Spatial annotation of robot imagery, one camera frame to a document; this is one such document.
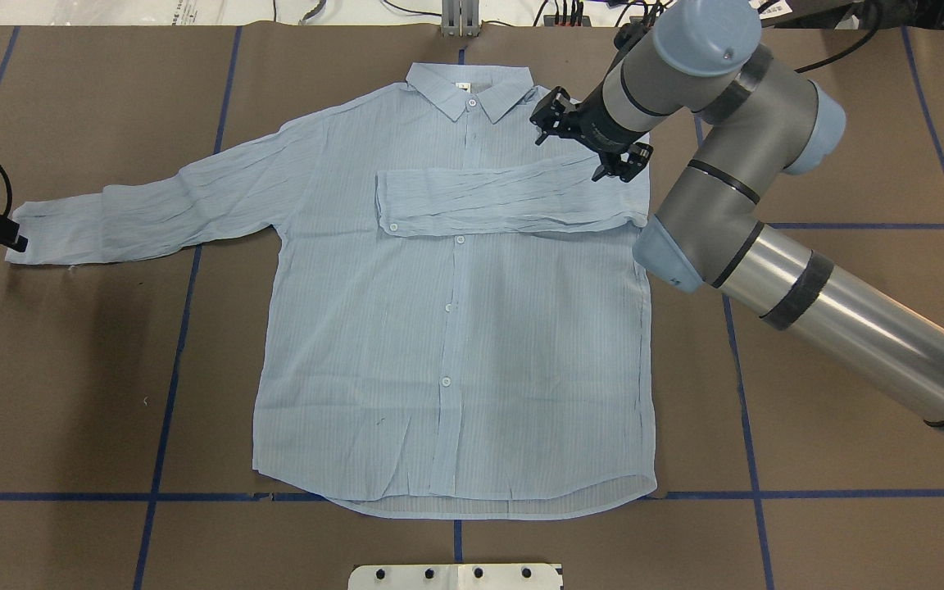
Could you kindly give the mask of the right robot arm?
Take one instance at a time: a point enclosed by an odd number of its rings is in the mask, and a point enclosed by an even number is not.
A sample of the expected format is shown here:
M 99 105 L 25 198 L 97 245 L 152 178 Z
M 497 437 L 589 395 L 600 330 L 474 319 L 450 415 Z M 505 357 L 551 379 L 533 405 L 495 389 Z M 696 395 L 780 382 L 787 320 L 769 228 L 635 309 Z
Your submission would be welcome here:
M 540 139 L 599 158 L 593 179 L 629 183 L 653 131 L 677 113 L 704 134 L 633 245 L 653 279 L 705 285 L 854 370 L 944 437 L 944 326 L 806 246 L 764 216 L 783 178 L 814 171 L 842 141 L 842 104 L 775 56 L 748 1 L 678 1 L 622 29 L 584 98 L 555 87 L 531 115 Z

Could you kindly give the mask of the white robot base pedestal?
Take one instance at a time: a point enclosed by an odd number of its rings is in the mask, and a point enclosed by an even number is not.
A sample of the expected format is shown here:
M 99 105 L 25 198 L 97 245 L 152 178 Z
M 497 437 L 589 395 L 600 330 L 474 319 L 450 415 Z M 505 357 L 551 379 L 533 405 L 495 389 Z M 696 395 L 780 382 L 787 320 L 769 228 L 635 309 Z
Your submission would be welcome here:
M 365 565 L 348 589 L 563 589 L 561 565 L 548 563 Z

